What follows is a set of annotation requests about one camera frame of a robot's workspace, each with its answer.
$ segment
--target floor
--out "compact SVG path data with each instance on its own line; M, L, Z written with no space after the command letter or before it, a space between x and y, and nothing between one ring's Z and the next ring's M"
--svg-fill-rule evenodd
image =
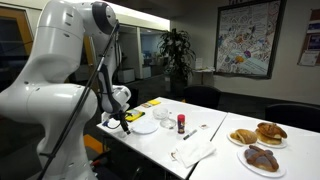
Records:
M167 82L163 75L126 84L139 90L138 104L157 97L181 100L182 97L166 92ZM264 108L270 104L285 101L223 93L218 109L246 116L264 119ZM90 134L102 142L104 134L96 128L100 111L86 124L84 134ZM36 146L43 137L40 125L21 124L0 118L0 180L23 180L41 170L36 155ZM107 137L106 144L111 149L108 153L107 167L120 179L132 179L138 167L142 167L142 180L164 179L164 170L125 145Z

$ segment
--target potted plant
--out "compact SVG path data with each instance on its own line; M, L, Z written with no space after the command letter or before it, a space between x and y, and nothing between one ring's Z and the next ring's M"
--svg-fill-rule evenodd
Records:
M188 32L174 28L162 34L160 39L160 54L163 57L169 56L165 74L170 76L171 91L181 95L189 76L193 75L191 61L196 58L196 54L190 49L190 36Z

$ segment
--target white table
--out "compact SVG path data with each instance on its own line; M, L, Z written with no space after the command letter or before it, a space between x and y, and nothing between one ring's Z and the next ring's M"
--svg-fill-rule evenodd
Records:
M228 113L218 132L212 139L217 150L213 156L198 163L191 180L212 179L270 179L245 167L238 159L240 146L227 139L227 134L238 128L255 130L257 124L266 122L233 113ZM288 134L287 146L283 149L267 148L273 151L279 166L286 169L286 174L279 179L320 179L320 133L314 133L279 124Z
M165 129L160 126L157 131L151 134L141 135L132 132L130 135L123 137L123 130L121 127L112 130L102 126L102 123L98 124L97 126L101 130L113 136L115 139L123 142L130 148L148 157L150 160L162 166L167 171L175 174L177 177L186 179L193 166L185 168L179 162L172 161L169 157L169 152L173 150L177 143L183 141L183 137L185 137L194 129L197 129L198 131L189 139L201 138L202 140L210 141L227 113L161 97L157 98L157 100L161 102L159 105L149 108L144 108L142 106L135 108L145 112L146 114L140 117L138 120L129 123L129 128L130 126L134 125L134 123L141 120L151 120L160 124L160 121L153 118L152 110L154 108L165 107L172 112L170 115L170 118L172 119L176 119L177 114L185 114L185 134L178 134L177 126L175 126L174 129ZM110 126L116 126L117 124L119 124L118 121L110 121ZM199 126L203 124L208 125L209 128L205 130L201 129Z

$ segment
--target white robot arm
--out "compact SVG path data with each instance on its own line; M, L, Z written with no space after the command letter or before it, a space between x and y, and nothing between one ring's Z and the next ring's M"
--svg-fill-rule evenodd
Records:
M96 112L97 98L88 87L64 81L79 67L83 36L89 35L97 59L102 56L97 67L102 107L111 115L128 108L128 88L111 84L117 67L115 39L111 37L115 26L115 14L106 2L49 1L41 13L27 64L0 93L0 114L45 128L37 152L46 171L39 179L96 179L88 164L83 128ZM129 133L125 121L120 122Z

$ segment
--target bowl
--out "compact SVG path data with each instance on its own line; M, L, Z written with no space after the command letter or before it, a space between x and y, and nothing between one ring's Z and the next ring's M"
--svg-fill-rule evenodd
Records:
M157 120L164 120L169 117L169 111L166 108L156 108L152 113L153 117Z

